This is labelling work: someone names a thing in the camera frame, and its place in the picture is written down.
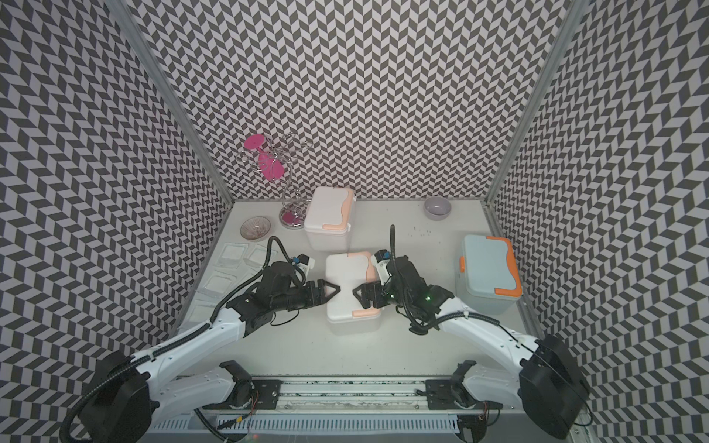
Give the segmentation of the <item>white first aid box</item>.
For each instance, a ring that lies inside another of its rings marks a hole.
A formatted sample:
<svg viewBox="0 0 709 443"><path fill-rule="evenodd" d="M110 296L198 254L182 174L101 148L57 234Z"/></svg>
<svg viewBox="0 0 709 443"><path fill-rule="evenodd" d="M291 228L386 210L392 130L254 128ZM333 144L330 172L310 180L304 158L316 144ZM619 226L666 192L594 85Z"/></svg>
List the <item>white first aid box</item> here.
<svg viewBox="0 0 709 443"><path fill-rule="evenodd" d="M349 250L352 234L350 219L355 202L351 188L319 186L315 189L304 222L312 249L332 253Z"/></svg>
<svg viewBox="0 0 709 443"><path fill-rule="evenodd" d="M380 328L381 308L363 308L354 290L362 284L378 282L379 276L369 252L328 256L325 280L340 287L339 293L326 304L330 330L339 336L375 332Z"/></svg>

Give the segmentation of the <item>blue first aid kit box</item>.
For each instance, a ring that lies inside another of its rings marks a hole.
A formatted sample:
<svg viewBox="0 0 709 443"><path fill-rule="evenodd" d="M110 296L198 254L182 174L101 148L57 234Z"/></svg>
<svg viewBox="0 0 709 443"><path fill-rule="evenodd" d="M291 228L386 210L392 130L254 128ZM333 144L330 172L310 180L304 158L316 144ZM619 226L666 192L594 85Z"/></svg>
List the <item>blue first aid kit box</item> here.
<svg viewBox="0 0 709 443"><path fill-rule="evenodd" d="M524 293L511 241L467 234L455 264L455 294L472 310L500 315Z"/></svg>

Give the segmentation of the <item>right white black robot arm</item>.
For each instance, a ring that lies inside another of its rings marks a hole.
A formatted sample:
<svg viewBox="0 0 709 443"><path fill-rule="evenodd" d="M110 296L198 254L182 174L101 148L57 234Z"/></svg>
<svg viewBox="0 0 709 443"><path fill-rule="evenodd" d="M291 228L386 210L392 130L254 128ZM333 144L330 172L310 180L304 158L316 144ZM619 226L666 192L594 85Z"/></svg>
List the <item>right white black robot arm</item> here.
<svg viewBox="0 0 709 443"><path fill-rule="evenodd" d="M413 334L452 334L499 364L497 369L473 361L459 366L451 381L459 406L496 402L520 408L555 439L566 439L581 426L578 418L590 410L591 388L568 345L554 335L539 339L517 332L496 318L524 293L509 239L467 234L458 254L455 291L428 284L408 256L397 254L394 227L388 250L379 251L375 261L380 280L354 290L362 306L396 306Z"/></svg>

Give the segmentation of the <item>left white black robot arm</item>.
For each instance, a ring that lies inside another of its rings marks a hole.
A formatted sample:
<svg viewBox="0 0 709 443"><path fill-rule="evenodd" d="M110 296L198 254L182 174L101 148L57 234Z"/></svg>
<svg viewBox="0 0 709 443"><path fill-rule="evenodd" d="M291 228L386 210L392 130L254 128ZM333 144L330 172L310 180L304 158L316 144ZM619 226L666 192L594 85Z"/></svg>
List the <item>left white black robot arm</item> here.
<svg viewBox="0 0 709 443"><path fill-rule="evenodd" d="M182 374L269 324L276 313L322 306L338 295L339 285L308 280L312 267L305 255L265 258L258 272L227 293L197 326L132 356L110 354L69 409L59 439L74 441L71 426L79 420L90 442L137 442L152 424L175 415L206 405L252 402L252 378L234 360L197 376Z"/></svg>

